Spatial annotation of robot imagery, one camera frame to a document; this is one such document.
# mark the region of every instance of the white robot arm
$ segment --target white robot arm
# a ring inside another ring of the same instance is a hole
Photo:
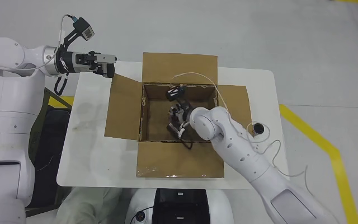
[[[246,129],[232,120],[225,108],[196,108],[190,115],[190,125],[202,139],[210,140],[218,155],[251,183],[274,223],[335,223],[330,212],[308,192],[285,179],[263,155],[253,150],[245,139]]]
[[[35,180],[28,153],[29,138],[43,104],[45,76],[66,74],[66,81],[69,73],[82,71],[114,76],[114,55],[67,51],[77,37],[89,40],[94,32],[83,18],[66,16],[74,21],[74,30],[58,48],[28,49],[12,39],[0,38],[1,224],[25,223],[24,207],[31,202]],[[20,76],[4,77],[4,71]]]

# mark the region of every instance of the white table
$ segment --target white table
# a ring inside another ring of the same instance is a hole
[[[117,62],[116,72],[142,81],[142,63]],[[279,139],[275,164],[288,173],[274,75],[270,71],[218,68],[218,84],[246,86],[252,119],[268,125],[271,135],[263,150]],[[227,164],[222,179],[137,178],[137,141],[104,137],[111,79],[81,73],[63,147],[57,183],[61,186],[118,188],[251,189]],[[265,153],[272,160],[277,147]]]

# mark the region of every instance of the cardboard box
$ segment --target cardboard box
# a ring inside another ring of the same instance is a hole
[[[186,86],[193,106],[211,109],[223,105],[212,83],[218,83],[218,60],[211,55],[144,53],[142,82],[116,74],[112,79],[105,136],[139,141],[136,176],[139,178],[223,178],[224,163],[210,142],[194,130],[191,150],[166,129],[169,102],[165,92],[175,85]],[[244,86],[218,86],[233,119],[244,127],[251,122],[249,100]]]

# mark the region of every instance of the wire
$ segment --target wire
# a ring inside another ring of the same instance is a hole
[[[46,66],[48,63],[50,63],[50,61],[55,57],[58,49],[60,48],[61,46],[61,39],[62,39],[62,26],[63,26],[63,20],[64,18],[68,16],[70,18],[72,18],[73,16],[69,15],[69,14],[66,14],[66,15],[63,15],[62,16],[62,19],[61,19],[61,26],[60,26],[60,37],[59,37],[59,40],[58,40],[58,46],[57,48],[55,49],[55,52],[54,54],[51,56],[51,58],[46,62],[44,63],[43,65],[41,66],[38,66],[38,67],[35,67],[35,68],[11,68],[11,67],[6,67],[6,66],[2,66],[0,65],[0,68],[6,68],[6,69],[11,69],[11,70],[17,70],[17,71],[31,71],[31,70],[35,70],[35,69],[38,69],[38,68],[42,68],[43,66]]]
[[[139,212],[144,212],[145,210],[148,210],[148,209],[150,209],[150,208],[154,208],[154,206],[151,206],[151,207],[148,207],[148,208],[144,208],[143,210],[140,210]],[[139,212],[137,212],[137,213],[133,216],[133,218],[130,220],[130,223],[129,223],[129,224],[132,224],[133,219],[135,218],[136,215],[138,215]]]
[[[55,93],[56,93],[58,96],[61,96],[61,95],[62,95],[62,92],[63,92],[63,90],[64,90],[65,87],[66,87],[67,80],[68,80],[68,75],[69,75],[69,73],[66,72],[65,80],[63,81],[63,84],[62,84],[62,87],[61,87],[60,91],[58,91],[57,88],[58,88],[58,84],[60,83],[62,77],[60,76],[60,77],[57,78],[57,81],[56,81],[55,87],[54,87],[54,91],[55,91]]]
[[[234,126],[234,124],[231,122],[231,117],[230,117],[230,112],[229,112],[228,106],[226,105],[226,103],[225,103],[225,101],[224,101],[224,99],[223,99],[223,97],[222,97],[222,95],[221,95],[219,89],[217,88],[217,86],[216,86],[216,84],[213,82],[213,80],[211,80],[211,79],[208,78],[207,76],[204,76],[203,74],[200,74],[200,73],[197,73],[197,72],[185,72],[185,73],[177,74],[177,75],[173,76],[171,79],[174,79],[174,78],[179,77],[179,76],[184,76],[184,75],[187,75],[187,74],[196,74],[196,75],[202,76],[202,77],[206,78],[207,80],[209,80],[209,81],[214,85],[215,90],[218,92],[218,95],[220,96],[220,98],[221,98],[221,100],[222,100],[222,102],[223,102],[223,104],[224,104],[224,106],[225,106],[225,108],[226,108],[226,110],[227,110],[227,112],[228,112],[228,118],[229,118],[229,121],[230,121],[231,126],[236,130],[236,132],[237,132],[237,134],[238,134],[239,137],[245,139],[244,137],[242,137],[242,132],[240,132],[239,130],[237,130],[237,128],[236,128],[236,127]],[[253,122],[250,122],[250,123],[246,126],[247,139],[245,139],[245,140],[247,140],[247,141],[250,143],[251,146],[252,146],[252,143],[261,143],[261,142],[264,142],[264,141],[268,140],[268,138],[270,137],[270,133],[271,133],[270,128],[269,128],[267,125],[261,123],[262,125],[264,125],[264,126],[268,129],[268,131],[269,131],[268,136],[267,136],[263,141],[258,141],[258,142],[252,142],[252,141],[250,141],[249,136],[248,136],[248,127],[249,127],[250,125],[252,125],[252,123],[253,123]],[[268,150],[268,148],[269,148],[270,146],[272,146],[275,142],[279,142],[280,145],[279,145],[279,149],[277,150],[275,156],[272,158],[272,165],[274,166],[274,168],[276,168],[276,169],[277,169],[281,174],[283,174],[284,176],[296,177],[296,176],[302,175],[302,174],[304,173],[304,171],[303,171],[303,172],[300,172],[299,174],[296,174],[296,175],[288,175],[288,174],[285,174],[285,173],[283,173],[283,172],[275,165],[275,158],[276,158],[276,156],[279,154],[279,152],[280,152],[280,150],[281,150],[281,141],[280,141],[280,140],[277,139],[277,140],[274,140],[273,142],[271,142],[271,144],[269,144],[269,146],[267,146],[266,149],[264,150],[264,152],[261,153],[261,154],[264,154],[264,153]]]
[[[42,167],[42,168],[40,168],[40,169],[38,169],[38,170],[36,170],[36,171],[40,171],[40,170],[43,170],[43,169],[45,169],[46,167],[48,167],[48,166],[50,165],[52,159],[53,159],[55,156],[59,156],[59,155],[61,155],[61,154],[62,154],[62,152],[60,152],[60,154],[58,154],[58,155],[53,155],[47,165],[45,165],[44,167]]]
[[[173,76],[172,79],[174,79],[174,78],[176,78],[176,77],[179,77],[179,76],[186,75],[186,74],[197,74],[197,75],[199,75],[199,76],[203,76],[204,78],[206,78],[207,80],[209,80],[209,81],[214,85],[215,90],[217,91],[218,95],[220,96],[220,98],[221,98],[221,100],[222,100],[222,102],[223,102],[223,104],[224,104],[224,106],[225,106],[225,108],[226,108],[226,110],[227,110],[227,112],[228,112],[228,118],[229,118],[230,124],[231,124],[232,127],[236,130],[238,136],[241,137],[241,138],[243,138],[243,139],[245,139],[244,137],[242,137],[242,133],[239,132],[239,131],[236,129],[236,127],[233,125],[233,123],[231,122],[229,109],[228,109],[228,107],[227,107],[227,105],[226,105],[226,103],[225,103],[225,101],[224,101],[222,95],[220,94],[218,88],[216,87],[216,84],[215,84],[211,79],[209,79],[207,76],[204,76],[203,74],[196,73],[196,72],[186,72],[186,73],[177,74],[177,75]],[[255,121],[250,122],[250,123],[246,126],[247,139],[245,139],[245,140],[247,140],[247,141],[250,143],[251,146],[252,146],[252,143],[262,143],[262,142],[265,142],[266,140],[269,139],[270,133],[271,133],[269,127],[268,127],[267,125],[261,123],[262,125],[264,125],[265,127],[267,127],[267,129],[268,129],[268,131],[269,131],[268,137],[266,137],[264,140],[258,141],[258,142],[252,142],[252,141],[250,141],[250,138],[249,138],[249,136],[248,136],[248,127],[249,127],[250,125],[252,125],[253,122],[255,122]],[[264,150],[263,152],[258,152],[258,151],[256,151],[256,150],[255,150],[255,152],[258,153],[258,154],[260,154],[260,155],[263,155],[263,154],[266,153],[266,151],[267,151],[275,142],[278,142],[278,143],[279,143],[279,149],[277,150],[277,152],[275,153],[274,157],[272,158],[272,165],[273,165],[273,167],[276,168],[280,174],[282,174],[282,175],[284,175],[284,176],[287,176],[287,177],[292,177],[292,178],[294,178],[294,177],[297,177],[297,176],[300,176],[300,175],[304,174],[304,185],[305,185],[306,190],[308,191],[308,193],[309,193],[310,195],[312,195],[312,197],[314,197],[314,198],[317,200],[317,202],[318,202],[323,208],[325,208],[325,209],[335,218],[335,220],[336,220],[336,222],[337,222],[338,224],[340,224],[339,220],[338,220],[337,217],[331,212],[331,210],[329,210],[326,206],[324,206],[324,205],[313,195],[313,193],[309,190],[308,185],[307,185],[307,169],[308,169],[308,165],[306,165],[304,171],[302,171],[302,172],[300,172],[300,173],[298,173],[298,174],[295,174],[295,175],[285,174],[284,172],[282,172],[282,171],[276,166],[276,164],[275,164],[275,158],[277,157],[277,155],[279,154],[279,152],[280,152],[280,150],[281,150],[281,141],[280,141],[280,140],[276,139],[276,140],[274,140],[273,142],[271,142],[271,143],[265,148],[265,150]]]
[[[185,73],[177,74],[177,75],[173,76],[171,79],[174,79],[174,78],[179,77],[179,76],[184,76],[184,75],[186,75],[186,74],[196,74],[196,75],[198,75],[198,76],[202,76],[202,77],[206,78],[207,80],[209,80],[209,81],[214,85],[215,90],[217,91],[218,95],[220,96],[220,98],[221,98],[221,100],[222,100],[222,102],[223,102],[223,104],[224,104],[224,107],[226,108],[226,111],[227,111],[227,114],[228,114],[228,118],[229,118],[229,122],[230,122],[231,126],[235,129],[237,135],[239,135],[239,133],[242,134],[242,132],[240,132],[240,131],[234,126],[234,124],[232,123],[228,106],[226,105],[226,102],[225,102],[223,96],[221,95],[219,89],[217,88],[217,86],[216,86],[216,84],[213,82],[213,80],[211,80],[211,79],[208,78],[207,76],[204,76],[203,74],[200,74],[200,73],[197,73],[197,72],[185,72]]]

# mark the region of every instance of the floor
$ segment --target floor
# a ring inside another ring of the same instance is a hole
[[[84,17],[96,35],[69,50],[115,54],[140,62],[142,52],[219,56],[221,67],[268,69],[279,104],[304,119],[341,153],[358,204],[358,4],[329,0],[6,1],[0,36],[29,48],[55,45],[65,13]],[[68,34],[70,21],[64,24]],[[73,96],[78,75],[64,91]],[[46,86],[53,89],[55,80]],[[308,185],[347,223],[328,155],[285,118],[282,127],[292,174],[309,165]],[[292,178],[304,186],[303,178]],[[255,192],[228,191],[236,223],[271,223]]]

